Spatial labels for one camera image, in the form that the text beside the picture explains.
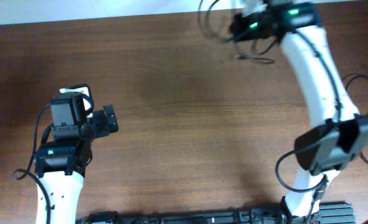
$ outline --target brown wooden surface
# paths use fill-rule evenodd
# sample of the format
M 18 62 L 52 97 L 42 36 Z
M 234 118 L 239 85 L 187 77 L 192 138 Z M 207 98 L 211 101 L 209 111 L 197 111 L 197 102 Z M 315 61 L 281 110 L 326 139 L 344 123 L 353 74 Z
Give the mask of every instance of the brown wooden surface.
M 319 8 L 341 75 L 368 73 L 360 67 L 368 63 L 368 1 Z M 287 191 L 275 162 L 310 128 L 303 97 L 280 49 L 268 54 L 277 60 L 270 66 L 233 56 L 230 45 L 200 35 L 194 13 L 0 26 L 0 223 L 35 222 L 36 186 L 12 172 L 27 165 L 39 109 L 79 83 L 91 87 L 96 109 L 114 105 L 121 129 L 93 143 L 77 217 L 278 203 Z M 365 111 L 367 83 L 350 92 Z M 40 130 L 50 122 L 48 111 Z M 292 183 L 295 160 L 282 169 Z M 368 219 L 360 160 L 324 198 L 343 200 L 357 222 Z

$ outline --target white background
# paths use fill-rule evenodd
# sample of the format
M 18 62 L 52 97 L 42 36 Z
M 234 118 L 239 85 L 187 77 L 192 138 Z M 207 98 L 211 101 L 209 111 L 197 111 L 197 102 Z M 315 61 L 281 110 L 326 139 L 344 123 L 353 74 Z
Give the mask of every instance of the white background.
M 334 2 L 346 0 L 314 0 Z M 0 24 L 64 21 L 100 17 L 195 12 L 200 0 L 0 0 Z M 205 0 L 203 10 L 213 2 Z M 215 9 L 241 7 L 241 0 L 221 0 Z

